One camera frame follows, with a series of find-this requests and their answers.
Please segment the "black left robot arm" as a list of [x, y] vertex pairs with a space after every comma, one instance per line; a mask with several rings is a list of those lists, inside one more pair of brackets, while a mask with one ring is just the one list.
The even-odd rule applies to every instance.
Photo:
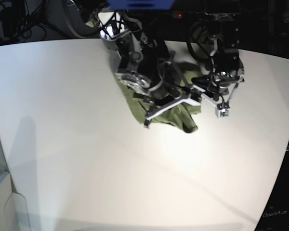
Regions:
[[205, 0], [203, 15], [187, 33], [188, 51], [208, 72], [193, 78], [192, 83], [204, 90], [201, 96], [215, 106], [218, 118], [229, 116], [230, 101], [244, 81], [244, 65], [237, 48], [240, 14], [238, 0]]

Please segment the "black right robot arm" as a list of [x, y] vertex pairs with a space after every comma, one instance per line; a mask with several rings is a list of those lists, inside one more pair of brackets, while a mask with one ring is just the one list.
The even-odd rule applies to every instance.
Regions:
[[185, 133], [198, 127], [200, 76], [194, 63], [177, 62], [168, 49], [159, 18], [171, 0], [76, 0], [83, 22], [93, 28], [111, 52], [111, 69], [135, 120], [176, 127]]

